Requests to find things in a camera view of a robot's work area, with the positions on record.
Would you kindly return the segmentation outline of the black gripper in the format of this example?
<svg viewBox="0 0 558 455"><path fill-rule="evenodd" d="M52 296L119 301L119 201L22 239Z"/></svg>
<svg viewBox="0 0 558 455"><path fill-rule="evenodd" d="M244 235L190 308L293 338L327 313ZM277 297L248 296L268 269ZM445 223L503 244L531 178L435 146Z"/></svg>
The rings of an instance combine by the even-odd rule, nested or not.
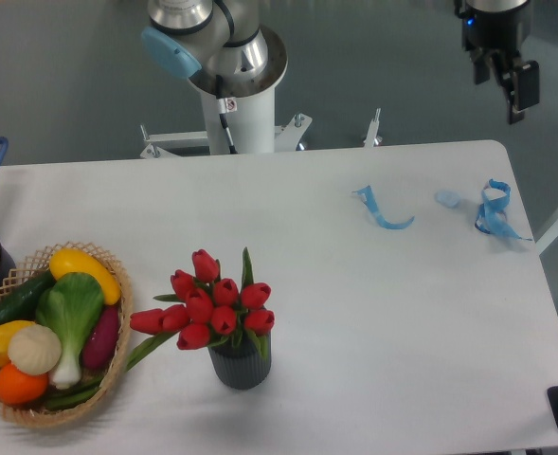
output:
<svg viewBox="0 0 558 455"><path fill-rule="evenodd" d="M532 1L454 1L454 13L461 20L461 40L472 52L473 82L480 85L491 78L491 54L517 56L531 33ZM537 61L516 65L510 72L510 113L508 122L517 123L527 109L540 102L540 67Z"/></svg>

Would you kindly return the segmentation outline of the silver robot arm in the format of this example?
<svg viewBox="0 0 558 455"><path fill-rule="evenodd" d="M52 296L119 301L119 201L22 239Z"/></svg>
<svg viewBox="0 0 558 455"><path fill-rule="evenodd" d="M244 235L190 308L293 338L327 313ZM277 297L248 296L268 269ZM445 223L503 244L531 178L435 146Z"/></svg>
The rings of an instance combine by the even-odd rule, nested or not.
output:
<svg viewBox="0 0 558 455"><path fill-rule="evenodd" d="M474 82L495 78L508 122L540 101L540 70L521 47L531 33L530 1L457 1L462 47ZM278 83L287 66L280 37L261 25L256 1L151 1L141 33L151 58L175 78L216 98L257 95Z"/></svg>

